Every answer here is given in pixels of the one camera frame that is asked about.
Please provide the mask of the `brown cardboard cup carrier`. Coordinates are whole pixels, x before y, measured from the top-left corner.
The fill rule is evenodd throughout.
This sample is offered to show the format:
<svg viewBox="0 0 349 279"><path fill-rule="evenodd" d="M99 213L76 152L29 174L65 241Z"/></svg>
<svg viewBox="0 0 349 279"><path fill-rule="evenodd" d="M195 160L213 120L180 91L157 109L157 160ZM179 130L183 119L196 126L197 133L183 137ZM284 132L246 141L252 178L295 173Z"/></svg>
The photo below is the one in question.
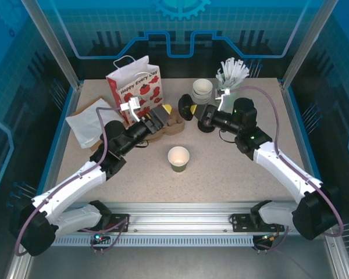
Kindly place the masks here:
<svg viewBox="0 0 349 279"><path fill-rule="evenodd" d="M171 136L178 134L184 130L185 120L180 116L177 109L173 110L170 114L169 120L166 126L155 134L148 135L145 139L148 143L159 141L164 135Z"/></svg>

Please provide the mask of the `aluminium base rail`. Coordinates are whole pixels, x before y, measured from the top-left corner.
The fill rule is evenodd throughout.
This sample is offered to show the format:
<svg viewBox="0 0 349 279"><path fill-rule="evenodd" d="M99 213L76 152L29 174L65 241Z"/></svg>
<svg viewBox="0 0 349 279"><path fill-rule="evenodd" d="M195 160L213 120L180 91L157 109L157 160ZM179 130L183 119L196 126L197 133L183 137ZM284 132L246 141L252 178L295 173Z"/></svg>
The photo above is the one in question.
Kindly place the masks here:
<svg viewBox="0 0 349 279"><path fill-rule="evenodd" d="M110 202L114 214L128 214L130 235L233 235L233 214L248 216L255 202L128 203ZM74 203L50 223L59 227L57 237L97 224L98 210Z"/></svg>

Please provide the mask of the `green paper coffee cup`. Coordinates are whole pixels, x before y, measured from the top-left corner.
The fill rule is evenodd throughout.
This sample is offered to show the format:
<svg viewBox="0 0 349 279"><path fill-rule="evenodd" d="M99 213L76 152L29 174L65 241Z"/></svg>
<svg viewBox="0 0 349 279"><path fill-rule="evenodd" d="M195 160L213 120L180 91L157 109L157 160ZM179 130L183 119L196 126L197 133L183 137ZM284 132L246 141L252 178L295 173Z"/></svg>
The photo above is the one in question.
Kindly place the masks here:
<svg viewBox="0 0 349 279"><path fill-rule="evenodd" d="M168 152L168 161L173 171L180 173L185 171L190 160L189 151L182 146L175 146Z"/></svg>

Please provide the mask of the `stack of black lids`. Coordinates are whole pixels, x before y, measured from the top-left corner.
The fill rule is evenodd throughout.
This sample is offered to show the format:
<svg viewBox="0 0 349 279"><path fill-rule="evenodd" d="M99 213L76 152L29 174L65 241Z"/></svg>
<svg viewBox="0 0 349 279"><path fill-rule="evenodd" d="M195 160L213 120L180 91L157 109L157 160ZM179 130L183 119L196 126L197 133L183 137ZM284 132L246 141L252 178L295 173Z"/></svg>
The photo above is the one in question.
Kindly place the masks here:
<svg viewBox="0 0 349 279"><path fill-rule="evenodd" d="M213 127L213 126L206 126L206 125L202 124L200 121L198 121L197 127L203 133L211 133L211 132L213 132L215 130L215 127Z"/></svg>

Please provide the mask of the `aluminium frame post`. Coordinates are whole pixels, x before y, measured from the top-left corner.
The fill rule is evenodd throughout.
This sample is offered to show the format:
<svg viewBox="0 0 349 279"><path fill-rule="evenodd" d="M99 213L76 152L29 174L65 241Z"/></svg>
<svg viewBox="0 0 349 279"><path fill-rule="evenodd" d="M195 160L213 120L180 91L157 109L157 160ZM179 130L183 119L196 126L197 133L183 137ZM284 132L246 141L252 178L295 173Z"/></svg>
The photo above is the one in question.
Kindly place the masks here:
<svg viewBox="0 0 349 279"><path fill-rule="evenodd" d="M36 0L21 0L21 2L26 8L27 13L31 17L70 86L74 90L78 90L80 87L79 79L39 4Z"/></svg>
<svg viewBox="0 0 349 279"><path fill-rule="evenodd" d="M339 0L323 0L321 7L315 15L306 35L303 38L297 52L289 64L281 82L281 89L287 91L294 77L298 73L305 58L309 54L315 41L318 39L320 32L325 26L328 18L332 14Z"/></svg>

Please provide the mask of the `white red printed paper bag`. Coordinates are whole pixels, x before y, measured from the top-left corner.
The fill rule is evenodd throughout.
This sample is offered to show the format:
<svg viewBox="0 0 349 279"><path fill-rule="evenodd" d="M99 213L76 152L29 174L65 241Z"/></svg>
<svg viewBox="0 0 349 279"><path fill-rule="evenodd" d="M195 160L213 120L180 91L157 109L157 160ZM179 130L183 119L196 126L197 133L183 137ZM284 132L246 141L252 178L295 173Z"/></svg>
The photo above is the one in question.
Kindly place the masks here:
<svg viewBox="0 0 349 279"><path fill-rule="evenodd" d="M141 117L164 104L160 68L149 63L148 55L137 60L129 55L124 57L131 62L122 67L113 62L115 70L106 76L106 80L118 106L132 97L138 98L140 108L134 112Z"/></svg>

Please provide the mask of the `stack of green paper cups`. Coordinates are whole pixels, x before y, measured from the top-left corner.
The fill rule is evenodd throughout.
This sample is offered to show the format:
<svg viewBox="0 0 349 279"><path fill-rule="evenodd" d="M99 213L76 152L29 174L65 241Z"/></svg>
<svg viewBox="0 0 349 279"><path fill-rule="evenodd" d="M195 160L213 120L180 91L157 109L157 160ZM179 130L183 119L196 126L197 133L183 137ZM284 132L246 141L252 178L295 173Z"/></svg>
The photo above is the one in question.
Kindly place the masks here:
<svg viewBox="0 0 349 279"><path fill-rule="evenodd" d="M211 100L213 84L204 78L197 79L193 82L191 97L198 105L207 104Z"/></svg>

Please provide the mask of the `white wrapped straw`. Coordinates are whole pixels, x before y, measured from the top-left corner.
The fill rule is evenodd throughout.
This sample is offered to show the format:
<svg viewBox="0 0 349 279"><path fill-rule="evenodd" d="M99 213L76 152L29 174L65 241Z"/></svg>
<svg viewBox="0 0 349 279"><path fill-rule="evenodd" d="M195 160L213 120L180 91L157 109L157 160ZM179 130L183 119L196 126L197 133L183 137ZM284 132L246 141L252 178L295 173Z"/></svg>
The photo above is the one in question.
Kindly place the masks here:
<svg viewBox="0 0 349 279"><path fill-rule="evenodd" d="M245 78L247 78L250 75L250 70L246 65L243 65L241 70L238 72L236 76L236 80L234 82L234 86L239 85L243 82Z"/></svg>
<svg viewBox="0 0 349 279"><path fill-rule="evenodd" d="M226 85L229 81L229 76L227 75L227 72L225 72L222 68L219 68L217 70L216 78L222 85Z"/></svg>
<svg viewBox="0 0 349 279"><path fill-rule="evenodd" d="M223 72L223 84L229 85L229 63L231 59L227 59L225 62L221 62L222 72Z"/></svg>
<svg viewBox="0 0 349 279"><path fill-rule="evenodd" d="M240 80L241 77L241 72L243 71L244 67L244 61L243 60L238 60L235 61L233 71L230 76L230 86L233 87L237 84L237 82Z"/></svg>
<svg viewBox="0 0 349 279"><path fill-rule="evenodd" d="M229 85L230 85L230 82L232 80L232 76L233 76L233 70L234 70L234 64L235 64L235 58L232 57L232 58L229 58L231 59L231 62L229 63Z"/></svg>

